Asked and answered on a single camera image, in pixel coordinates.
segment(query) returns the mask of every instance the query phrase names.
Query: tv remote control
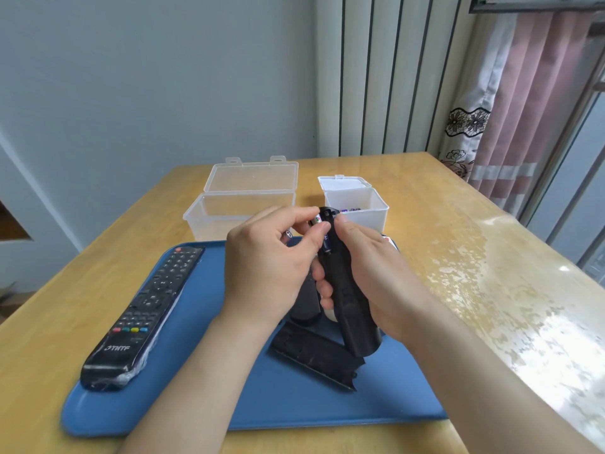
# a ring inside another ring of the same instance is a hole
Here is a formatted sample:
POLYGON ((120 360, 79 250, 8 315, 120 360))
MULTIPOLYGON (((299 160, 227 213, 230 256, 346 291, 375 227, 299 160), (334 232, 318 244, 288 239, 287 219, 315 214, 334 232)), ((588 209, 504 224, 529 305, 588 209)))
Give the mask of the tv remote control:
POLYGON ((163 261, 84 362, 80 382, 85 389, 120 390, 141 371, 204 250, 176 247, 163 261))

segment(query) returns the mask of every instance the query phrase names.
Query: white plastic box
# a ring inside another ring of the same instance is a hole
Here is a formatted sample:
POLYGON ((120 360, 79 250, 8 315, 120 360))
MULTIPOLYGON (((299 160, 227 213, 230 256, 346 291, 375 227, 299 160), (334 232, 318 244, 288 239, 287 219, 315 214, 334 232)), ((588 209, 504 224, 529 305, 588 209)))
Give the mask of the white plastic box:
POLYGON ((294 205, 297 183, 298 162, 284 156, 249 163, 228 157, 212 167, 204 192, 183 219, 196 240, 223 240, 231 229, 267 207, 294 205))
POLYGON ((361 177, 318 177, 324 191, 326 206, 338 210, 347 210, 347 218, 355 223, 384 231, 389 206, 382 200, 378 191, 361 177))

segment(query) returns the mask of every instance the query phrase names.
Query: blue tray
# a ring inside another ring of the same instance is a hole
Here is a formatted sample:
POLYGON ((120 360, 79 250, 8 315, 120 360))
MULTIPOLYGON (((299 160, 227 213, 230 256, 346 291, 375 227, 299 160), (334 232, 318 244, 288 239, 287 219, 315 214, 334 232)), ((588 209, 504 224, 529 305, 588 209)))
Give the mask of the blue tray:
MULTIPOLYGON (((204 245, 206 252, 185 284, 155 348, 149 353, 147 366, 119 392, 89 392, 78 382, 61 413, 61 424, 70 435, 129 433, 186 361, 220 310, 224 296, 224 242, 187 245, 204 245)), ((157 266, 170 251, 172 249, 164 253, 157 266)), ((319 322, 314 330, 339 340, 337 325, 327 319, 319 322)), ((268 350, 268 343, 239 397, 230 430, 376 424, 447 417, 410 353, 388 336, 383 338, 378 351, 367 357, 366 364, 359 368, 354 380, 357 392, 342 389, 278 356, 268 350)))

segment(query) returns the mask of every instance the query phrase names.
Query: white wall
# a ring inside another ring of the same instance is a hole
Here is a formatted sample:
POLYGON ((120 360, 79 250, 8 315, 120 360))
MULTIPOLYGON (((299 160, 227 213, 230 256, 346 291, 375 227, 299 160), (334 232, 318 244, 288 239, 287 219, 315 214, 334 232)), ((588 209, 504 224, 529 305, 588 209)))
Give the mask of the white wall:
POLYGON ((177 165, 316 155, 313 0, 0 6, 0 132, 83 244, 177 165))

